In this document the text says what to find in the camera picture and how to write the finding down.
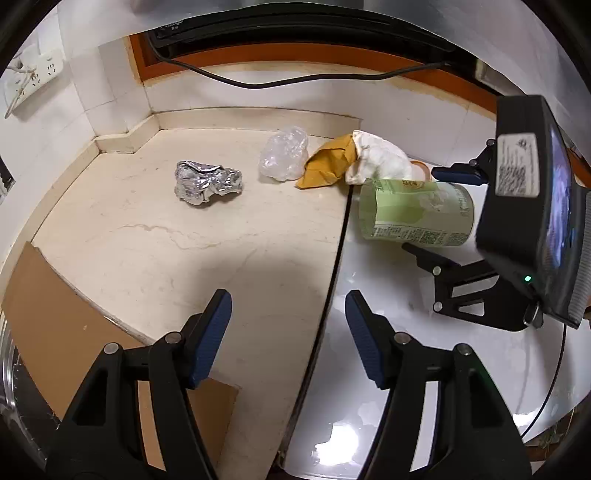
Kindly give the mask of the crumpled aluminium foil ball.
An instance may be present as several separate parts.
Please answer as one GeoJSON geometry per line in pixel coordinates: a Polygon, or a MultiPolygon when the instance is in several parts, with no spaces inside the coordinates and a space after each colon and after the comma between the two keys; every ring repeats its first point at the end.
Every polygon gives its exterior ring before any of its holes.
{"type": "Polygon", "coordinates": [[[240,194],[243,189],[242,172],[221,165],[183,160],[177,163],[174,193],[190,205],[206,204],[214,196],[240,194]]]}

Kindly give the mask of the white wall socket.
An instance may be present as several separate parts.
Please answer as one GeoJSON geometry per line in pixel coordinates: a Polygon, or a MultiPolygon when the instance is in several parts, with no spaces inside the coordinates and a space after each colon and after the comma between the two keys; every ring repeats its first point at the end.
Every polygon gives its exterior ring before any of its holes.
{"type": "Polygon", "coordinates": [[[24,49],[8,65],[2,81],[9,118],[15,109],[63,71],[64,60],[59,49],[38,53],[35,46],[24,49]]]}

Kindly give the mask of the white paper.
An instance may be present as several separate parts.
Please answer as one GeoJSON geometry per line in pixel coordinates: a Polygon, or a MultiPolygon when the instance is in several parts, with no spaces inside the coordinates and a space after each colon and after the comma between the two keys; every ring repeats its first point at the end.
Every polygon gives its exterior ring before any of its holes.
{"type": "Polygon", "coordinates": [[[400,147],[362,130],[352,134],[356,160],[346,170],[346,183],[363,185],[367,180],[411,180],[412,163],[400,147]]]}

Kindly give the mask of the yellow-brown paper bag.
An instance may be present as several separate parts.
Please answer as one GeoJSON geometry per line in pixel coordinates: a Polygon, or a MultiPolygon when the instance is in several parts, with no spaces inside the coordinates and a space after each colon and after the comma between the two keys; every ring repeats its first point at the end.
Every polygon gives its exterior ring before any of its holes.
{"type": "Polygon", "coordinates": [[[332,186],[345,176],[356,158],[358,154],[352,133],[332,139],[308,159],[304,175],[295,186],[301,190],[332,186]]]}

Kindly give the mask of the crumpled clear plastic wrap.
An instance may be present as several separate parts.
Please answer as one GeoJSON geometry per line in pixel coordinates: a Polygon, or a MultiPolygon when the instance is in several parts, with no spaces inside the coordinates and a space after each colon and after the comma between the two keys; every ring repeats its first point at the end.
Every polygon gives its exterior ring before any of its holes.
{"type": "Polygon", "coordinates": [[[308,134],[291,126],[267,140],[259,157],[259,173],[279,182],[295,181],[304,175],[308,155],[308,134]]]}

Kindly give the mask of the green plastic cup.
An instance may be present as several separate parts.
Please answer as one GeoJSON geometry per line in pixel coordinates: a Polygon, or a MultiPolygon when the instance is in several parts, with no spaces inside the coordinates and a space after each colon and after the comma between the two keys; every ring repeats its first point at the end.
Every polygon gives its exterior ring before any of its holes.
{"type": "Polygon", "coordinates": [[[370,180],[360,190],[359,222],[368,240],[457,247],[472,233],[474,202],[452,183],[370,180]]]}

